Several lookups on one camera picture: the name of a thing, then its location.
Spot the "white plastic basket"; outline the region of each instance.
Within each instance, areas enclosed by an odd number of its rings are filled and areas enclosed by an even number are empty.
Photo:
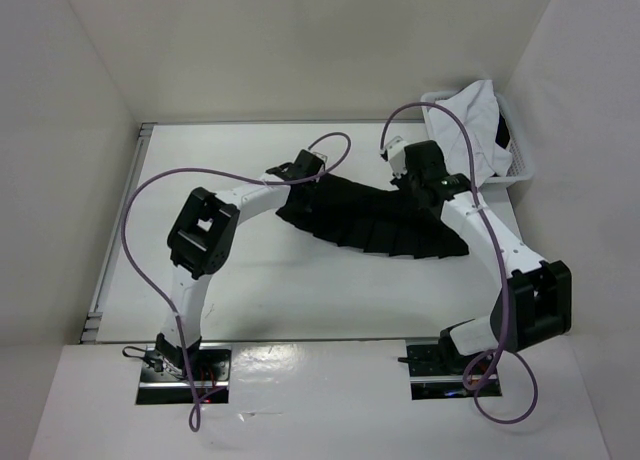
[[[430,92],[425,93],[420,100],[423,102],[446,100],[447,98],[453,97],[456,93],[458,92],[453,90],[445,92]],[[508,187],[516,182],[531,180],[535,173],[535,167],[533,165],[531,154],[529,153],[529,146],[527,145],[524,132],[518,122],[518,118],[514,116],[512,109],[509,108],[507,100],[499,93],[496,93],[495,95],[498,100],[500,113],[502,113],[502,116],[507,123],[507,128],[509,129],[509,134],[511,136],[511,141],[507,146],[507,150],[509,150],[513,155],[513,162],[511,163],[511,167],[509,167],[506,177],[488,178],[484,182],[484,185],[500,184]],[[425,117],[425,122],[428,122],[427,112],[428,109],[423,107],[422,113]]]

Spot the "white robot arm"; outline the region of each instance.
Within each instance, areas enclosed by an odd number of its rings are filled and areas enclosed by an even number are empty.
[[[507,351],[519,351],[569,330],[571,326],[571,274],[562,262],[548,263],[516,237],[490,210],[479,194],[475,205],[469,180],[449,175],[442,151],[433,141],[409,145],[397,137],[385,150],[393,169],[392,181],[416,208],[430,210],[456,232],[487,266],[501,288],[495,250],[478,211],[487,215],[502,249],[508,272],[509,329]],[[324,162],[301,151],[294,163],[267,171],[264,185],[243,185],[211,193],[195,189],[169,234],[174,264],[171,300],[175,303],[185,335],[189,358],[201,341],[200,321],[212,275],[226,262],[237,226],[260,213],[275,210],[288,201],[305,202],[313,185],[268,185],[306,178],[324,168]],[[502,322],[500,295],[487,315],[461,318],[462,323],[442,331],[439,347],[442,360],[451,371],[460,371],[479,352],[498,346]],[[156,350],[176,370],[184,357],[173,312],[156,339]]]
[[[320,157],[302,150],[295,162],[262,175],[263,185],[241,185],[215,193],[196,188],[191,192],[168,238],[174,265],[171,300],[180,313],[190,359],[200,348],[200,321],[209,282],[227,261],[238,225],[276,210],[290,199],[304,201],[312,183],[282,183],[311,177],[324,167]],[[172,311],[156,338],[156,350],[174,370],[183,369],[184,357]]]
[[[412,195],[418,208],[426,208],[456,232],[489,269],[502,287],[494,245],[482,222],[482,209],[502,251],[509,286],[509,329],[506,350],[516,352],[565,333],[571,327],[571,273],[563,262],[548,263],[528,248],[490,210],[482,194],[476,205],[469,180],[449,175],[434,141],[408,144],[401,137],[383,152],[400,190]],[[492,312],[442,331],[440,349],[445,362],[462,367],[468,357],[498,346],[502,302],[498,295]]]

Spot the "cable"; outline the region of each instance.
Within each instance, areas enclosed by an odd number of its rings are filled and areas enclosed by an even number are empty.
[[[142,268],[140,268],[136,260],[133,258],[133,255],[131,254],[131,250],[129,249],[129,242],[127,240],[127,222],[129,221],[129,214],[131,213],[131,207],[133,206],[133,203],[135,202],[136,198],[138,198],[140,193],[142,193],[144,189],[147,188],[149,185],[157,182],[162,178],[168,177],[170,175],[176,175],[179,173],[208,173],[210,175],[218,175],[221,177],[232,178],[234,180],[240,180],[242,182],[251,183],[254,185],[273,185],[273,186],[299,185],[301,183],[312,182],[314,180],[319,179],[323,175],[326,175],[327,173],[335,170],[342,162],[344,162],[344,160],[347,158],[347,155],[349,155],[349,152],[351,151],[351,138],[349,137],[349,135],[343,132],[327,133],[326,135],[323,135],[320,138],[318,138],[316,141],[314,141],[309,146],[309,149],[315,147],[318,143],[320,143],[324,139],[329,137],[334,137],[334,136],[344,137],[344,139],[347,141],[347,147],[345,148],[344,153],[336,161],[336,163],[334,163],[330,167],[326,168],[325,170],[311,177],[301,178],[298,180],[290,180],[285,182],[272,182],[272,181],[256,180],[253,178],[243,177],[242,175],[222,172],[219,170],[212,170],[209,168],[199,168],[199,167],[174,168],[172,170],[167,170],[166,172],[159,173],[151,177],[147,181],[143,182],[142,185],[136,188],[136,190],[131,194],[131,197],[129,197],[129,200],[125,205],[124,214],[122,217],[122,226],[120,228],[120,240],[122,241],[122,250],[125,256],[127,257],[127,260],[129,260],[129,263],[131,264],[133,269],[136,271],[136,273],[140,275],[140,277],[147,283],[147,285],[149,285],[153,290],[155,290],[155,292],[158,295],[162,297],[162,299],[167,303],[167,305],[173,312],[173,315],[175,316],[175,319],[176,319],[176,326],[178,327],[178,335],[180,337],[180,348],[182,350],[185,370],[187,372],[187,381],[189,383],[189,388],[191,389],[191,396],[193,397],[193,404],[194,404],[193,408],[191,409],[191,413],[189,414],[189,428],[191,428],[192,432],[197,432],[198,430],[200,430],[200,423],[201,423],[200,404],[206,398],[209,398],[212,394],[221,390],[224,387],[214,388],[203,397],[198,396],[198,392],[196,390],[196,386],[194,382],[193,372],[191,371],[191,364],[189,363],[189,355],[187,353],[187,345],[184,337],[184,329],[182,326],[182,319],[180,318],[180,312],[176,308],[175,304],[173,303],[169,295],[167,295],[146,273],[144,273]]]
[[[130,353],[127,353],[127,350],[135,350],[136,352],[140,352],[142,353],[142,356],[139,357],[138,355],[131,355]],[[144,361],[144,354],[147,353],[146,350],[142,349],[142,348],[138,348],[138,347],[134,347],[132,345],[127,345],[126,347],[124,347],[122,349],[122,356],[126,357],[126,358],[137,358],[138,360],[142,360]]]
[[[385,137],[387,135],[387,130],[389,130],[389,126],[391,125],[391,122],[396,117],[396,115],[398,115],[400,112],[404,110],[407,110],[409,108],[414,108],[414,107],[428,107],[428,108],[435,108],[436,110],[440,110],[441,112],[448,115],[451,118],[451,120],[455,122],[455,124],[458,126],[458,128],[462,132],[462,136],[464,137],[464,141],[467,145],[467,153],[469,154],[469,175],[471,177],[469,180],[471,182],[471,196],[473,197],[473,201],[475,202],[476,207],[479,207],[480,198],[478,196],[478,186],[476,184],[476,174],[475,174],[475,165],[473,163],[473,147],[471,146],[471,139],[469,138],[469,133],[467,132],[467,129],[465,128],[464,124],[448,108],[445,108],[442,105],[438,105],[437,103],[432,103],[432,102],[412,102],[396,108],[393,111],[393,113],[389,116],[389,118],[384,124],[384,128],[382,129],[382,136],[380,137],[380,152],[382,153],[384,151]],[[496,254],[496,259],[498,261],[498,270],[500,271],[500,284],[502,288],[501,290],[502,323],[500,325],[500,339],[498,340],[498,347],[495,350],[487,350],[485,352],[480,353],[478,356],[476,356],[473,360],[469,362],[469,364],[467,365],[467,368],[464,369],[462,384],[464,388],[474,393],[473,395],[474,403],[476,404],[478,411],[484,417],[488,418],[489,420],[495,423],[500,423],[502,425],[512,425],[525,420],[535,410],[536,405],[538,404],[538,382],[536,380],[536,377],[533,371],[531,370],[531,367],[529,367],[526,360],[522,358],[520,354],[514,352],[513,355],[518,360],[520,360],[525,370],[529,374],[529,377],[531,377],[531,383],[533,385],[533,399],[531,400],[531,404],[527,409],[527,411],[524,412],[519,417],[503,420],[500,418],[496,418],[490,415],[489,413],[487,413],[484,410],[484,408],[482,408],[478,400],[478,395],[480,391],[485,386],[487,386],[487,384],[490,382],[489,377],[491,377],[491,375],[493,375],[496,371],[498,363],[500,362],[500,358],[502,357],[502,354],[505,351],[506,344],[507,344],[507,335],[509,333],[509,285],[507,283],[507,268],[504,263],[504,258],[502,258],[502,252],[500,249],[500,244],[498,243],[498,238],[496,236],[495,231],[493,230],[493,227],[491,226],[491,222],[489,221],[487,214],[481,208],[478,208],[478,213],[480,214],[482,223],[484,223],[484,226],[486,227],[487,232],[489,233],[489,237],[491,238],[491,244],[493,245],[493,249]],[[490,355],[493,355],[493,358],[491,359],[491,363],[489,364],[487,371],[484,372],[482,377],[480,377],[480,379],[478,379],[477,382],[471,383],[469,381],[469,378],[471,376],[471,371],[473,370],[473,368],[478,364],[478,362],[484,360]]]

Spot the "white table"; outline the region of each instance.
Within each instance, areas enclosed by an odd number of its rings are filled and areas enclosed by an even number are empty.
[[[66,347],[31,452],[50,459],[607,459],[598,423],[565,337],[524,352],[540,402],[523,424],[489,423],[471,399],[412,401],[396,361],[404,342],[235,345],[229,404],[136,406],[140,363],[121,345]],[[502,398],[513,417],[531,398],[521,365],[505,356]]]
[[[156,126],[138,183],[177,167],[202,166],[257,177],[292,161],[320,135],[340,130],[353,140],[335,173],[391,189],[389,166],[378,155],[381,123],[287,123]],[[392,126],[389,139],[426,139],[421,123]],[[335,161],[342,138],[317,147]],[[189,192],[238,182],[201,174],[161,180],[141,195],[129,223],[130,245],[142,267],[165,290],[171,285],[166,237]],[[517,233],[504,188],[485,190],[496,214]],[[166,306],[128,264],[116,243],[99,306],[99,342],[155,339]],[[243,224],[231,257],[211,282],[202,331],[205,340],[291,340],[437,336],[454,323],[486,314],[498,291],[473,256],[444,260],[388,258],[338,248],[265,214]]]

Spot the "white wall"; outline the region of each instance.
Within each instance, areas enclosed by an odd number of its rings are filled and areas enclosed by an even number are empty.
[[[22,459],[79,338],[137,127],[67,0],[0,0],[0,44],[0,456]]]
[[[136,118],[188,121],[385,118],[502,88],[548,0],[70,1]]]
[[[640,447],[640,0],[552,0],[507,93],[537,176],[527,242],[574,274],[574,335],[613,458]]]

